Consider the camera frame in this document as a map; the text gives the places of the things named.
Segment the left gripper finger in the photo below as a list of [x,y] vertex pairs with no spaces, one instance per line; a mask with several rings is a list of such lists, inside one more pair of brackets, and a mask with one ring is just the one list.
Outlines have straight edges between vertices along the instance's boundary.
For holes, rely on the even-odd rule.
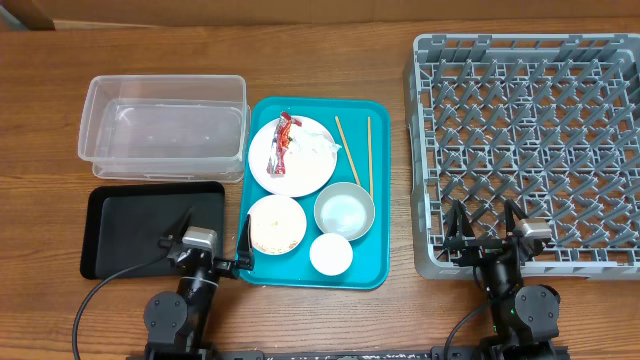
[[169,226],[167,230],[167,241],[169,243],[181,242],[183,235],[191,223],[193,208],[189,207],[183,212],[183,214]]
[[247,215],[236,246],[236,267],[241,270],[252,271],[254,264],[254,249],[251,240],[251,216]]

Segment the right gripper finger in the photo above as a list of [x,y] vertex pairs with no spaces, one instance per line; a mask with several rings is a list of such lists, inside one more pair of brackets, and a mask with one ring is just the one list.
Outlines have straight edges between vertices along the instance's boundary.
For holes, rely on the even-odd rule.
[[528,219],[528,215],[513,200],[504,202],[504,220],[507,234],[522,235],[523,231],[517,226],[520,220]]
[[475,234],[466,214],[466,207],[460,200],[455,200],[447,213],[447,238],[474,238]]

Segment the small pink bowl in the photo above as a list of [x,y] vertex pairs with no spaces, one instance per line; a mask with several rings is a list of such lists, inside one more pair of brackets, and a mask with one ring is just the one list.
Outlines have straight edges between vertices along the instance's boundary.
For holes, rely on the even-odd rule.
[[302,206],[283,195],[268,195],[249,209],[250,238],[255,249],[266,255],[283,255],[304,239],[307,218]]

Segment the white cup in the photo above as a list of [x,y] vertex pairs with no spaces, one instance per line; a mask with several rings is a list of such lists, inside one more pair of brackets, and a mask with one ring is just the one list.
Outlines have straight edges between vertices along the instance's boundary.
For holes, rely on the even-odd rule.
[[313,241],[309,256],[312,266],[319,273],[338,276],[351,266],[354,252],[346,238],[339,234],[326,233]]

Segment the red snack wrapper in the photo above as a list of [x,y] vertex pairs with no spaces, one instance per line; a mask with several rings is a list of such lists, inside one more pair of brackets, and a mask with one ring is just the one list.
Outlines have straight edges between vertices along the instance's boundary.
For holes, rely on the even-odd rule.
[[284,155],[292,141],[290,136],[291,129],[294,126],[301,127],[302,123],[294,119],[289,113],[282,112],[277,121],[270,150],[270,157],[267,165],[267,173],[270,175],[285,175],[286,166],[284,163]]

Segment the grey bowl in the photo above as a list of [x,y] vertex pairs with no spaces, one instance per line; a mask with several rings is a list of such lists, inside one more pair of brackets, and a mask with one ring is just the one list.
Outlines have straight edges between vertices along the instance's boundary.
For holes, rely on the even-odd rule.
[[314,203],[314,219],[321,232],[335,233],[348,241],[362,238],[375,217],[372,197],[355,183],[333,183],[318,194]]

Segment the large pink plate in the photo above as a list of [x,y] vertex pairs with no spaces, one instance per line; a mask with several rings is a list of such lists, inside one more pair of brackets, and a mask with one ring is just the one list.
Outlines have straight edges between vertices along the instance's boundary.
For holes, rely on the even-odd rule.
[[[292,117],[302,123],[301,127],[322,133],[335,142],[326,127],[318,121],[301,115]],[[329,154],[305,153],[297,151],[291,141],[284,155],[286,174],[270,175],[267,173],[267,165],[277,121],[278,119],[268,121],[252,136],[248,152],[251,175],[269,193],[292,198],[309,195],[329,181],[336,169],[337,155],[341,149]]]

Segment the white tissue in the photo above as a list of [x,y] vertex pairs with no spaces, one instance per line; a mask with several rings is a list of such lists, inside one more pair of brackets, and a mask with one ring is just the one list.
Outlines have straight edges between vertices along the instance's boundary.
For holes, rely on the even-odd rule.
[[299,152],[329,154],[337,153],[341,146],[329,140],[322,133],[310,131],[301,126],[295,126],[290,135],[294,147]]

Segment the wooden chopstick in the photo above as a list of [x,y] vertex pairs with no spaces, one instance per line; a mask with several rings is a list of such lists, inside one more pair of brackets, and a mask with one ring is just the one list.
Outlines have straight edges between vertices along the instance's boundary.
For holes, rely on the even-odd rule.
[[374,174],[373,174],[373,149],[372,149],[372,121],[367,118],[367,149],[368,149],[368,172],[369,172],[369,194],[374,198]]
[[351,155],[349,144],[347,142],[347,139],[346,139],[346,136],[345,136],[345,133],[344,133],[340,118],[337,115],[335,116],[335,122],[336,122],[336,126],[338,128],[339,135],[340,135],[342,143],[343,143],[343,147],[344,147],[345,152],[346,152],[346,156],[347,156],[347,159],[348,159],[348,162],[349,162],[349,165],[350,165],[350,168],[351,168],[355,183],[358,186],[361,186],[361,182],[360,182],[360,179],[359,179],[359,176],[358,176],[358,172],[356,170],[356,167],[355,167],[355,164],[354,164],[354,161],[353,161],[353,157]]

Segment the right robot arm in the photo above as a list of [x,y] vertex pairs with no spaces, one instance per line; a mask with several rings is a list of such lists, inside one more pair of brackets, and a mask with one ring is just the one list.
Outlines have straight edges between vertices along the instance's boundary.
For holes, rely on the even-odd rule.
[[548,285],[526,286],[522,274],[525,262],[538,256],[551,240],[551,228],[544,219],[527,216],[512,200],[504,203],[504,210],[506,233],[502,238],[476,236],[459,200],[447,214],[443,246],[459,254],[454,264],[472,269],[487,302],[452,329],[444,357],[453,354],[450,347],[459,329],[490,310],[495,334],[480,341],[473,349],[473,359],[567,359],[568,352],[552,343],[559,335],[559,293]]

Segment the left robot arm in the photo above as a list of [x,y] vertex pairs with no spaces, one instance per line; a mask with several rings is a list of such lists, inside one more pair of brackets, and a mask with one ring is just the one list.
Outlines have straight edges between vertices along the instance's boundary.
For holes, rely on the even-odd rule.
[[156,294],[145,307],[147,360],[216,359],[216,351],[203,337],[219,280],[237,279],[242,270],[254,268],[250,217],[244,221],[236,257],[226,259],[218,253],[217,232],[192,225],[191,215],[186,210],[159,240],[181,278],[176,291]]

